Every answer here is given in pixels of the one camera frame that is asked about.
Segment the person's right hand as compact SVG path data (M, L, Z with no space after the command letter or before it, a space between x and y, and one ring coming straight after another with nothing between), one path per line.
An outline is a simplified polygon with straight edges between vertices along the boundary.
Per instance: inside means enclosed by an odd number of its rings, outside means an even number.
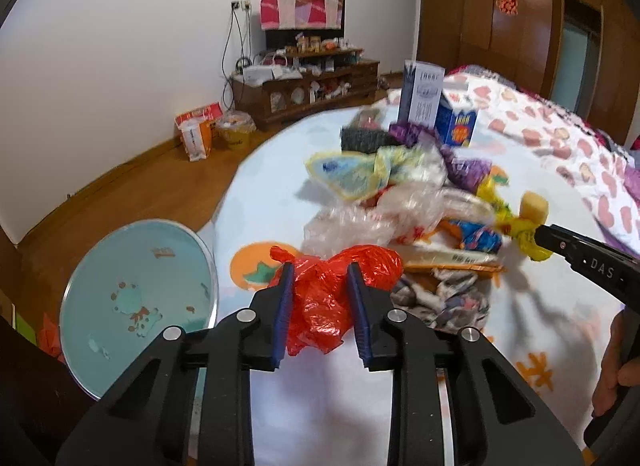
M620 387L638 387L639 359L622 363L625 334L623 313L618 313L611 325L611 337L601 362L600 377L592 395L592 415L602 416L614 405Z

